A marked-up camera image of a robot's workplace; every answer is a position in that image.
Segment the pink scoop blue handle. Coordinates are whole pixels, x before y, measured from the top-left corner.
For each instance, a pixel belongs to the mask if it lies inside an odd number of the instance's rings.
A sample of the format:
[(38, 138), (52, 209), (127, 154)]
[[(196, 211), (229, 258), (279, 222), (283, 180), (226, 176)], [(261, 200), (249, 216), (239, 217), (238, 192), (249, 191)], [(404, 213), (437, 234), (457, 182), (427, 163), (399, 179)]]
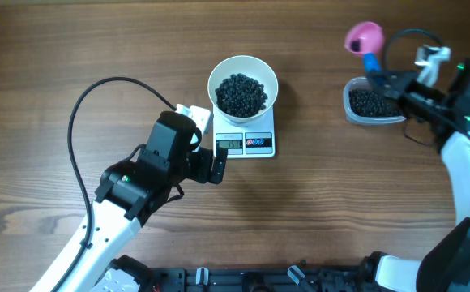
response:
[(378, 54), (384, 44), (382, 27), (371, 21), (354, 25), (344, 38), (344, 48), (362, 60), (371, 87), (384, 85)]

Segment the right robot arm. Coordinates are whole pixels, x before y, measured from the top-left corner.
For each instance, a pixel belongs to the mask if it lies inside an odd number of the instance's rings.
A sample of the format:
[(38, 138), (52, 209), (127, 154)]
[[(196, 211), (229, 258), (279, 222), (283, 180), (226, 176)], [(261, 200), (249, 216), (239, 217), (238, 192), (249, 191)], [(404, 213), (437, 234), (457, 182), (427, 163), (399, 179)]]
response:
[(423, 260), (381, 254), (368, 278), (391, 291), (470, 291), (470, 59), (446, 93), (415, 71), (371, 67), (366, 77), (405, 116), (430, 124), (451, 180), (457, 220)]

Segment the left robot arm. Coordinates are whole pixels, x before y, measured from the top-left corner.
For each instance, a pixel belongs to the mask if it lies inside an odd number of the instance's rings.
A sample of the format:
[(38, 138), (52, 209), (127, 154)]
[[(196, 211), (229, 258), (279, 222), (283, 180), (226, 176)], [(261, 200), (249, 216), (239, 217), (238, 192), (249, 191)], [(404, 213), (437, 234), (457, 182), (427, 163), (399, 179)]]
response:
[(200, 145), (212, 119), (196, 106), (162, 112), (147, 143), (102, 174), (82, 223), (33, 289), (89, 291), (149, 217), (184, 196), (172, 196), (172, 189), (186, 179), (221, 183), (227, 152)]

